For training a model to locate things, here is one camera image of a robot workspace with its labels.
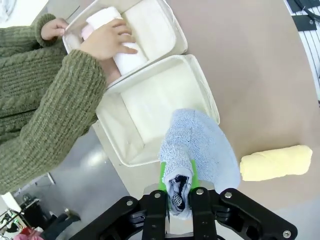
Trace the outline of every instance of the white basket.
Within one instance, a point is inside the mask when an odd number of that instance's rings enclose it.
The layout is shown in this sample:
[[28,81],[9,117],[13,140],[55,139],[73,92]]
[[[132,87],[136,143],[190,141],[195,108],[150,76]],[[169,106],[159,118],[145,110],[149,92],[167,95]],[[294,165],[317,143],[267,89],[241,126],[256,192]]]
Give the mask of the white basket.
[[186,37],[172,10],[163,0],[95,0],[66,28],[62,39],[68,53],[78,49],[83,42],[81,30],[87,25],[87,18],[111,6],[120,12],[132,28],[148,61],[121,76],[109,88],[158,60],[187,51]]
[[177,109],[220,117],[193,55],[173,55],[109,88],[96,114],[119,160],[128,167],[158,162],[161,143]]

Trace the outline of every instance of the sleeve cuff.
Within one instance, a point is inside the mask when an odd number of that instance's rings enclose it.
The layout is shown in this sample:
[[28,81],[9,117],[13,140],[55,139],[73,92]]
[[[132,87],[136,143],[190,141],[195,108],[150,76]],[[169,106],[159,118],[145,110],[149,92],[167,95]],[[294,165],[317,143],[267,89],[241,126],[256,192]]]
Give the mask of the sleeve cuff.
[[49,21],[56,19],[56,17],[50,13],[47,13],[43,16],[41,16],[34,25],[34,32],[35,32],[35,39],[36,41],[42,46],[42,47],[49,47],[52,46],[56,40],[57,37],[53,38],[50,41],[43,40],[41,37],[41,30],[42,27]]

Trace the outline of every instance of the black device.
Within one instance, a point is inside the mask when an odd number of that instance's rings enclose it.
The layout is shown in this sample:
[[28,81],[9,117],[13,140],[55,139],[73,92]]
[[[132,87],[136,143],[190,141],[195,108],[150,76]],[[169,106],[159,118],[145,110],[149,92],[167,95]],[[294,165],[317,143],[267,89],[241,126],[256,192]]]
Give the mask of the black device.
[[142,232],[142,240],[223,240],[215,220],[244,240],[294,240],[297,228],[234,188],[221,194],[197,187],[188,195],[193,233],[166,234],[168,195],[161,190],[140,200],[125,196],[70,240],[127,240]]

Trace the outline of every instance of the green knit sweater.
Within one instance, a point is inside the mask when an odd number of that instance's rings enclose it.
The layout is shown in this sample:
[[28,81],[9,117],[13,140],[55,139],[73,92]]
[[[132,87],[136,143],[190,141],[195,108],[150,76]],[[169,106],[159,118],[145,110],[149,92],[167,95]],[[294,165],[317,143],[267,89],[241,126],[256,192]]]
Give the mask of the green knit sweater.
[[32,26],[0,28],[0,194],[60,164],[92,123],[106,86],[100,64]]

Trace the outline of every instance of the sweater sleeve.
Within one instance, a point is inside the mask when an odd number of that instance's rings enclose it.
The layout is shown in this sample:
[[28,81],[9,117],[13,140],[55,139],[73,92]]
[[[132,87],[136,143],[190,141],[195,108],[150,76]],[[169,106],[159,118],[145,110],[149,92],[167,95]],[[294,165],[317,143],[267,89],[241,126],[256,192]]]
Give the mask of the sweater sleeve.
[[106,88],[97,60],[73,50],[20,135],[0,145],[0,194],[60,164],[90,124]]
[[45,14],[41,16],[31,26],[12,26],[7,28],[0,28],[0,48],[5,47],[24,47],[29,49],[36,43],[42,47],[48,47],[55,43],[57,38],[46,41],[41,37],[42,27],[49,21],[56,17],[52,14]]

